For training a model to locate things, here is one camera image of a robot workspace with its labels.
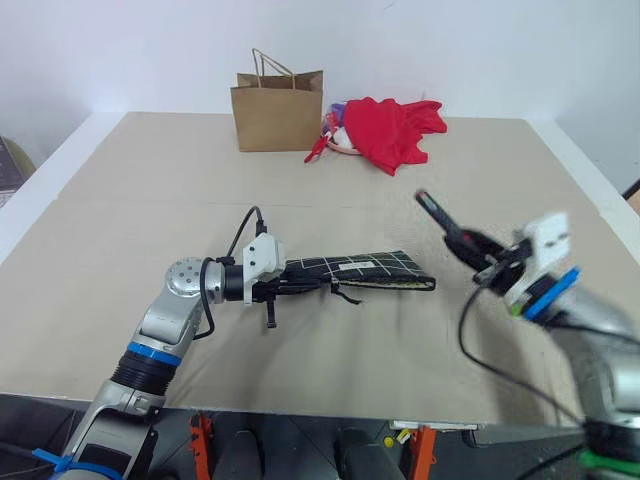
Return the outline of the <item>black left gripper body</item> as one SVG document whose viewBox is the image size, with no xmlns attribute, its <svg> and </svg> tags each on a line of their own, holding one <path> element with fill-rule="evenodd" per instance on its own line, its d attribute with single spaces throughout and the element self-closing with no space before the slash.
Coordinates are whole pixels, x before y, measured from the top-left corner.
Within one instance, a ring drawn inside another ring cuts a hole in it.
<svg viewBox="0 0 640 480">
<path fill-rule="evenodd" d="M 260 280 L 252 287 L 252 301 L 274 300 L 277 296 L 292 295 L 295 290 L 296 280 L 286 275 L 280 275 L 271 280 Z"/>
</svg>

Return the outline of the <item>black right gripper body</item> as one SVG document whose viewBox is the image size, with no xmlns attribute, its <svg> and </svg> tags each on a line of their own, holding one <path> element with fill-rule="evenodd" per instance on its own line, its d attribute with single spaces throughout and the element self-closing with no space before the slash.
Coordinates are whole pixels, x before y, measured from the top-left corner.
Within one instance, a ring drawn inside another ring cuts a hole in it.
<svg viewBox="0 0 640 480">
<path fill-rule="evenodd" d="M 473 281 L 497 296 L 504 297 L 524 275 L 526 260 L 533 253 L 531 241 L 525 239 L 505 247 L 486 238 L 478 240 L 476 245 L 489 265 L 481 268 L 474 275 Z"/>
</svg>

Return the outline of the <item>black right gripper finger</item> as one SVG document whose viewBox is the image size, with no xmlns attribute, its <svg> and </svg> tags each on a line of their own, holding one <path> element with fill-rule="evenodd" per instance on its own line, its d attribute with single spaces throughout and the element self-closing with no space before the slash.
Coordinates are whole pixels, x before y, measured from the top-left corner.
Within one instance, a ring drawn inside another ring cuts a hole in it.
<svg viewBox="0 0 640 480">
<path fill-rule="evenodd" d="M 495 257 L 495 241 L 481 232 L 446 234 L 444 243 L 454 256 L 476 272 L 487 269 Z"/>
<path fill-rule="evenodd" d="M 469 255 L 510 255 L 519 250 L 518 245 L 500 243 L 494 237 L 470 228 L 463 230 L 462 247 Z"/>
</svg>

